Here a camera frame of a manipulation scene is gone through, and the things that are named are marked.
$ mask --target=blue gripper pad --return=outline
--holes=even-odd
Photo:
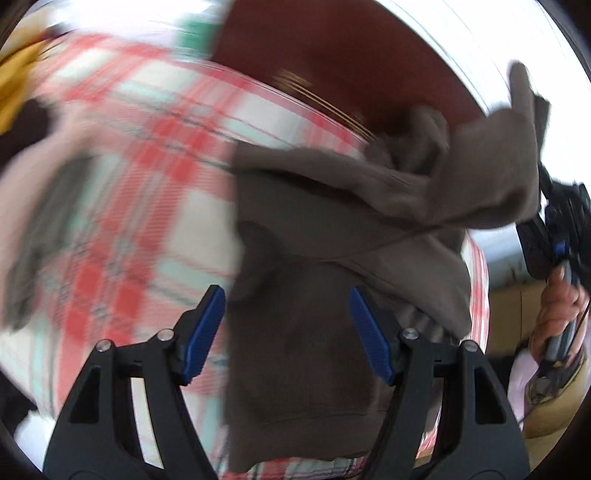
[[[351,290],[349,308],[371,368],[388,385],[392,385],[394,370],[390,364],[390,345],[357,288]]]
[[[203,370],[203,364],[212,346],[213,338],[222,321],[226,309],[226,294],[218,287],[205,307],[191,338],[187,343],[184,355],[182,378],[189,383]]]

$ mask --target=metal bolt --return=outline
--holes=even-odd
[[[402,336],[406,340],[416,340],[418,338],[418,332],[414,328],[405,328],[402,331]]]
[[[476,342],[473,342],[472,340],[466,340],[463,343],[463,346],[466,350],[468,350],[471,353],[475,353],[478,351],[478,344]]]
[[[171,330],[170,328],[162,329],[156,334],[156,337],[158,337],[158,340],[161,342],[168,342],[174,338],[174,330]]]
[[[110,340],[99,340],[96,344],[96,349],[99,352],[106,352],[109,348],[111,348],[111,345],[113,344]]]

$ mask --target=plaid fabric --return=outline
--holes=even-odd
[[[141,342],[172,326],[210,284],[228,288],[240,244],[233,231],[228,159],[235,138],[270,147],[308,145],[359,155],[362,141],[289,96],[215,64],[105,35],[70,35],[35,72],[37,93],[84,100],[100,122],[96,164],[61,254],[42,271],[33,320],[0,336],[0,364],[56,416],[101,338]],[[488,276],[467,239],[470,337],[486,346]],[[183,395],[203,447],[226,479],[322,479],[359,473],[363,459],[283,459],[243,475],[226,470],[222,423],[224,325],[203,373]],[[160,459],[141,381],[134,402],[146,460]],[[421,452],[434,441],[426,435]]]

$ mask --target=brown box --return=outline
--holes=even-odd
[[[540,310],[544,282],[495,290],[490,293],[491,321],[486,353],[510,355],[530,337]]]

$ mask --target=gray garment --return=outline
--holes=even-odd
[[[367,452],[392,391],[371,371],[349,316],[366,284],[402,326],[434,341],[470,332],[466,228],[497,228],[538,208],[538,146],[527,72],[512,108],[449,137],[414,108],[408,132],[365,161],[239,144],[237,229],[244,256],[228,298],[229,468],[275,458]]]
[[[68,222],[84,189],[90,165],[88,155],[63,165],[33,212],[18,258],[8,274],[4,319],[9,328],[18,330],[30,320],[38,274],[63,246]]]

